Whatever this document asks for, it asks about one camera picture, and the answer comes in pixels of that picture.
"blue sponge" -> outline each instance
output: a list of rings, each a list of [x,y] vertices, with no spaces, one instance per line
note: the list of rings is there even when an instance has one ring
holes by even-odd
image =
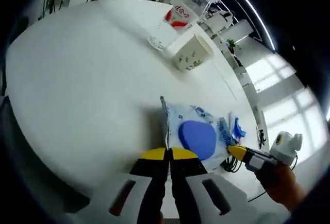
[[[194,152],[201,161],[210,158],[216,150],[217,134],[207,123],[183,122],[179,127],[179,138],[183,147]]]

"white round table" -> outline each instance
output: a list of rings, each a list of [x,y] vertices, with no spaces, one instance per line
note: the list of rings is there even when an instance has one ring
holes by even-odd
[[[47,167],[87,196],[111,173],[129,171],[141,153],[164,146],[161,95],[226,119],[234,111],[247,131],[244,145],[257,148],[243,88],[202,29],[193,27],[172,47],[193,32],[210,43],[214,59],[188,73],[149,45],[147,31],[170,8],[140,0],[82,4],[36,22],[8,50],[7,93],[25,138]]]

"paper cup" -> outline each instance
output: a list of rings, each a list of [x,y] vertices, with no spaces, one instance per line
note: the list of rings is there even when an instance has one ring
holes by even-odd
[[[187,42],[174,56],[174,64],[181,71],[190,71],[213,57],[208,43],[199,35]]]

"paper cup with floral print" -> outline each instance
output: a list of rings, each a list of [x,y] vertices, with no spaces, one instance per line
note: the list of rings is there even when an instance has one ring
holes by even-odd
[[[213,57],[209,44],[199,35],[194,35],[174,56],[174,64],[181,71],[190,71]]]

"hand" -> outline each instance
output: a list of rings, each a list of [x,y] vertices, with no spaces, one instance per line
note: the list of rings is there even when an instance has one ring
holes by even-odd
[[[305,197],[305,191],[296,182],[289,166],[281,164],[274,173],[279,177],[278,184],[266,186],[265,190],[275,202],[283,204],[291,212]],[[258,172],[255,175],[262,184],[261,175]]]

